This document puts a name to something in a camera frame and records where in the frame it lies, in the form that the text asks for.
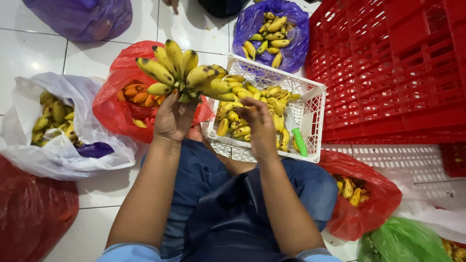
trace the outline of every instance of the white tile floor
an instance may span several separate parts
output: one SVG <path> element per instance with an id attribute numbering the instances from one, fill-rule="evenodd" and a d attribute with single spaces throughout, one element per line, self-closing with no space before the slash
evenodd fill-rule
<path id="1" fill-rule="evenodd" d="M 179 16 L 159 0 L 132 0 L 133 22 L 112 41 L 74 43 L 57 35 L 30 12 L 21 1 L 6 1 L 0 8 L 0 63 L 3 94 L 10 94 L 16 76 L 52 71 L 58 74 L 105 78 L 121 49 L 141 40 L 164 42 L 175 39 L 183 49 L 199 52 L 200 63 L 224 64 L 230 51 L 236 18 L 216 19 L 197 1 L 181 0 Z M 311 15 L 320 2 L 296 0 Z M 9 95 L 0 97 L 0 120 L 11 106 Z M 323 145 L 347 153 L 369 165 L 401 167 L 410 171 L 417 186 L 428 192 L 436 206 L 464 210 L 466 179 L 451 179 L 442 168 L 436 145 Z M 102 252 L 110 226 L 139 172 L 147 145 L 140 145 L 138 162 L 132 168 L 109 172 L 77 183 L 80 212 L 73 226 L 44 259 L 46 262 L 94 261 Z M 358 242 L 323 237 L 329 250 L 345 262 L 357 259 Z"/>

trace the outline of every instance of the right hand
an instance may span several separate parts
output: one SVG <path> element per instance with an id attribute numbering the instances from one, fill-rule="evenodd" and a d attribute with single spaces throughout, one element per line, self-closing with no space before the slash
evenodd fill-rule
<path id="1" fill-rule="evenodd" d="M 275 126 L 267 104 L 251 97 L 241 99 L 241 103 L 251 107 L 237 107 L 235 110 L 251 127 L 251 148 L 254 157 L 258 161 L 279 159 L 275 146 Z"/>
<path id="2" fill-rule="evenodd" d="M 163 0 L 163 1 L 167 6 L 173 7 L 173 11 L 175 12 L 175 14 L 178 14 L 178 2 L 179 2 L 179 0 Z"/>

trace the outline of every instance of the red plastic bag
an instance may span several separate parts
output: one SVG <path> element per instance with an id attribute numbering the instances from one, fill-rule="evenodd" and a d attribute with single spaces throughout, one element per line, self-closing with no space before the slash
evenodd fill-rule
<path id="1" fill-rule="evenodd" d="M 152 141 L 157 108 L 144 108 L 131 102 L 119 102 L 116 96 L 117 92 L 132 80 L 141 81 L 147 88 L 156 83 L 143 73 L 135 62 L 136 57 L 154 59 L 152 46 L 164 45 L 154 41 L 141 41 L 123 49 L 110 66 L 110 74 L 92 104 L 94 115 L 105 128 L 115 134 L 126 135 L 144 143 Z M 192 124 L 202 123 L 215 116 L 207 105 L 206 98 L 204 96 L 201 98 L 202 103 L 198 105 Z M 135 126 L 133 118 L 143 120 L 148 127 Z"/>
<path id="2" fill-rule="evenodd" d="M 73 181 L 39 178 L 0 156 L 0 254 L 3 262 L 39 261 L 78 215 Z"/>
<path id="3" fill-rule="evenodd" d="M 333 236 L 355 241 L 387 220 L 401 202 L 398 187 L 372 167 L 352 156 L 335 151 L 321 150 L 320 167 L 330 174 L 345 175 L 366 181 L 369 199 L 358 207 L 338 195 L 331 220 L 326 229 Z"/>

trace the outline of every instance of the stacked red crates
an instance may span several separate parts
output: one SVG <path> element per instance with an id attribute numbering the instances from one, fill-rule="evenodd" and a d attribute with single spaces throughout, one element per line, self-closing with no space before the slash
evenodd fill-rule
<path id="1" fill-rule="evenodd" d="M 322 141 L 466 141 L 465 14 L 464 0 L 324 0 L 305 64 L 327 85 Z"/>

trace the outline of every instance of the plastic bag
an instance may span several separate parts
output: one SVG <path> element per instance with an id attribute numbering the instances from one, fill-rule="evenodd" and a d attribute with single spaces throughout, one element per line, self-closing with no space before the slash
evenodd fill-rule
<path id="1" fill-rule="evenodd" d="M 3 116 L 0 154 L 17 167 L 39 177 L 78 180 L 97 175 L 101 170 L 135 164 L 136 143 L 106 130 L 92 113 L 92 100 L 101 86 L 97 80 L 49 72 L 31 78 L 17 77 L 15 81 L 13 107 Z M 74 126 L 80 141 L 86 145 L 105 143 L 114 152 L 100 158 L 83 157 L 64 134 L 43 147 L 31 145 L 32 127 L 42 115 L 39 96 L 44 89 L 65 104 L 75 106 Z M 90 149 L 98 155 L 108 151 L 108 148 L 97 148 L 96 144 Z M 81 149 L 81 153 L 89 154 L 90 149 Z"/>
<path id="2" fill-rule="evenodd" d="M 117 101 L 116 96 L 119 90 L 133 80 L 139 80 L 147 87 L 156 82 L 142 72 L 134 61 L 136 57 L 153 59 L 152 46 L 155 45 L 164 46 L 159 42 L 141 41 L 123 49 L 110 66 L 110 74 L 92 104 L 94 115 L 108 130 L 143 143 L 152 141 L 154 129 L 151 123 L 154 122 L 157 108 L 145 108 L 131 102 Z M 193 124 L 202 123 L 215 116 L 204 96 L 202 102 L 198 105 Z M 149 125 L 147 128 L 137 127 L 133 124 L 133 118 L 145 120 Z"/>
<path id="3" fill-rule="evenodd" d="M 428 197 L 414 185 L 412 174 L 399 168 L 384 168 L 382 175 L 395 183 L 403 193 L 401 204 L 392 216 L 423 222 L 445 239 L 466 243 L 466 211 L 448 211 L 430 205 Z"/>
<path id="4" fill-rule="evenodd" d="M 363 179 L 369 199 L 354 207 L 338 195 L 332 219 L 326 229 L 333 236 L 355 241 L 366 232 L 381 226 L 401 202 L 401 191 L 386 177 L 372 167 L 357 161 L 345 153 L 321 150 L 320 167 L 330 174 L 340 174 Z"/>
<path id="5" fill-rule="evenodd" d="M 309 14 L 304 12 L 296 3 L 286 0 L 267 0 L 251 5 L 244 9 L 236 22 L 235 36 L 233 39 L 233 52 L 236 55 L 245 57 L 241 47 L 246 40 L 256 34 L 264 22 L 264 13 L 272 12 L 274 15 L 286 16 L 287 21 L 295 24 L 295 28 L 288 31 L 287 39 L 293 38 L 290 44 L 281 48 L 283 61 L 278 67 L 285 72 L 295 72 L 304 65 L 309 47 Z M 260 41 L 251 41 L 256 47 L 260 46 Z M 256 61 L 271 66 L 275 55 L 265 51 L 261 55 L 256 55 Z"/>
<path id="6" fill-rule="evenodd" d="M 0 156 L 0 254 L 4 262 L 39 261 L 78 215 L 72 181 L 39 178 Z"/>
<path id="7" fill-rule="evenodd" d="M 23 0 L 56 33 L 71 41 L 110 40 L 133 19 L 130 0 Z"/>
<path id="8" fill-rule="evenodd" d="M 452 259 L 435 232 L 420 222 L 392 217 L 380 228 L 364 234 L 358 261 L 451 262 Z"/>

